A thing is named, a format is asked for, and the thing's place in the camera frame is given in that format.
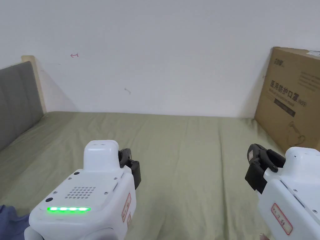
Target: bed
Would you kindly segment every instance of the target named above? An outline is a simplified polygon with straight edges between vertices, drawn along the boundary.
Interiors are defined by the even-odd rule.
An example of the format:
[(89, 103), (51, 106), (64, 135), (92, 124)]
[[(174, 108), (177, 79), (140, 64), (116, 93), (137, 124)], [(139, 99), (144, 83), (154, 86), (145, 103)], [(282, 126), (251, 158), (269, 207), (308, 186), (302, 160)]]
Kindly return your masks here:
[[(257, 211), (258, 198), (244, 179), (246, 153), (251, 143), (281, 150), (255, 120), (46, 113), (39, 80), (30, 71), (36, 66), (32, 61), (27, 65), (27, 72), (12, 70), (19, 77), (11, 81), (22, 80), (37, 89), (32, 94), (39, 94), (34, 107), (40, 114), (3, 145), (0, 204), (14, 206), (20, 215), (29, 213), (70, 173), (83, 167), (83, 150), (89, 141), (113, 139), (120, 148), (131, 148), (132, 158), (141, 167), (137, 208), (126, 239), (258, 240), (261, 233), (270, 236)], [(4, 85), (0, 84), (2, 92), (7, 91)], [(30, 106), (25, 110), (26, 114), (31, 111)]]

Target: mattress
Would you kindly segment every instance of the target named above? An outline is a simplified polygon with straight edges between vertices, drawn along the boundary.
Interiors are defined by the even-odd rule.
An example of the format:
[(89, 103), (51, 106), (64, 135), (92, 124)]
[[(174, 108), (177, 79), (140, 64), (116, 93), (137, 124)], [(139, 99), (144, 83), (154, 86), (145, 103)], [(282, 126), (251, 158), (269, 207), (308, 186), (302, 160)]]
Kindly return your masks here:
[(245, 181), (258, 143), (281, 153), (255, 120), (51, 112), (0, 152), (0, 204), (29, 213), (83, 167), (91, 140), (113, 139), (140, 161), (137, 208), (126, 239), (258, 240), (270, 231)]

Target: sticker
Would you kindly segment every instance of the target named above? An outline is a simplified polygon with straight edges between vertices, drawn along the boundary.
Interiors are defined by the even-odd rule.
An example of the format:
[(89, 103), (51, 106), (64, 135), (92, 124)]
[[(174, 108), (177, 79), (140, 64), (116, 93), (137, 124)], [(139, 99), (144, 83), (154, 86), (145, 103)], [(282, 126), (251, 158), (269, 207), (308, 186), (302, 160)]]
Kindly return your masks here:
[(285, 233), (287, 235), (290, 235), (290, 233), (293, 230), (293, 227), (276, 203), (273, 204), (273, 206), (271, 208), (271, 212), (276, 217), (276, 219), (280, 223), (280, 225), (283, 228), (283, 230), (285, 231)]
[(250, 161), (252, 158), (253, 158), (253, 150), (249, 152), (248, 161)]
[(127, 216), (130, 203), (131, 203), (131, 195), (129, 193), (121, 214), (123, 222), (125, 221), (125, 217)]
[(131, 223), (131, 213), (129, 213), (128, 220), (127, 220), (128, 227), (129, 227), (130, 223)]
[(319, 51), (309, 51), (307, 54), (315, 56), (315, 57), (320, 57), (320, 52)]

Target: gray upholstered headboard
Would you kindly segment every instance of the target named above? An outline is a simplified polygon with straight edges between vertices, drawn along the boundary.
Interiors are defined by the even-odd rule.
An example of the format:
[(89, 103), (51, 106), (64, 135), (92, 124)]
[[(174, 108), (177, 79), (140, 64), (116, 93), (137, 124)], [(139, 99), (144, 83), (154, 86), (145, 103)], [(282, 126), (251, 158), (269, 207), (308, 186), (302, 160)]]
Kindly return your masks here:
[(31, 62), (0, 70), (0, 150), (43, 116)]

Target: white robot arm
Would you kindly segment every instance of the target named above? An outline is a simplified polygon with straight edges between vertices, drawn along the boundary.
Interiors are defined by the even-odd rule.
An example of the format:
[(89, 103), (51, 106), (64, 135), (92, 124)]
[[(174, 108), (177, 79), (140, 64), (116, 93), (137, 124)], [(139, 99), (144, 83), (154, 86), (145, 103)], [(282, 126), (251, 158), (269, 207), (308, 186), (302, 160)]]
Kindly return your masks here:
[(285, 158), (252, 144), (245, 179), (276, 240), (320, 240), (320, 152), (292, 147)]
[(136, 208), (139, 162), (113, 140), (91, 141), (84, 168), (68, 176), (30, 213), (25, 240), (122, 240)]

